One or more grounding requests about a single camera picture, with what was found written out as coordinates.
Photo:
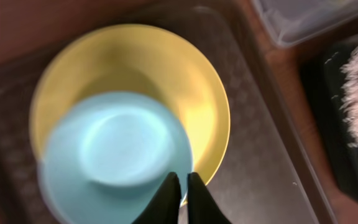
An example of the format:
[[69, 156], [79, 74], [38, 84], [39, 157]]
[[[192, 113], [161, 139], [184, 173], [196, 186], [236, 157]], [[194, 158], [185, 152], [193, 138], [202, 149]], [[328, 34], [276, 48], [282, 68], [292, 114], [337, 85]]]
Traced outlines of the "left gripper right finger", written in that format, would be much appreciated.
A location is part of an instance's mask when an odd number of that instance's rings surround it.
[[188, 223], [231, 224], [196, 172], [188, 174]]

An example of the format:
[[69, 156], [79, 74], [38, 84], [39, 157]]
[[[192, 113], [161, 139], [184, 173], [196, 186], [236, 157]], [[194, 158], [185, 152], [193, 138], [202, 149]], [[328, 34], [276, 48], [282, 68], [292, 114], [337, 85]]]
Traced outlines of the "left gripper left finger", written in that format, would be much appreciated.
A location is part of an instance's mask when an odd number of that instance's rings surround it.
[[176, 173], [170, 172], [133, 224], [177, 224], [180, 205], [179, 178]]

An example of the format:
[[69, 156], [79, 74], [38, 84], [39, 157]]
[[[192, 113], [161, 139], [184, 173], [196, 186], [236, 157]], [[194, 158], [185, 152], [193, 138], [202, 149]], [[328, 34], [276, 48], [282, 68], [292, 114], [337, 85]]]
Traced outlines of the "light blue bowl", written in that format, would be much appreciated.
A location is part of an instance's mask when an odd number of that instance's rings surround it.
[[77, 103], [58, 121], [38, 177], [60, 223], [132, 223], [171, 172], [185, 198], [193, 168], [178, 118], [153, 98], [116, 91]]

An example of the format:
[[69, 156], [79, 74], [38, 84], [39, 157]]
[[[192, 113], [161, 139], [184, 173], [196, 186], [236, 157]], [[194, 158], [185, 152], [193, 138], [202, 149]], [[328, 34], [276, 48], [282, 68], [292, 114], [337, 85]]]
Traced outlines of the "yellow round plate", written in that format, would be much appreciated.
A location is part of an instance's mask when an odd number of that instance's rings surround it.
[[47, 65], [29, 116], [33, 153], [42, 160], [57, 121], [79, 101], [108, 91], [133, 91], [164, 104], [182, 123], [194, 170], [207, 184], [226, 153], [228, 98], [211, 62], [193, 44], [159, 27], [121, 24], [90, 32]]

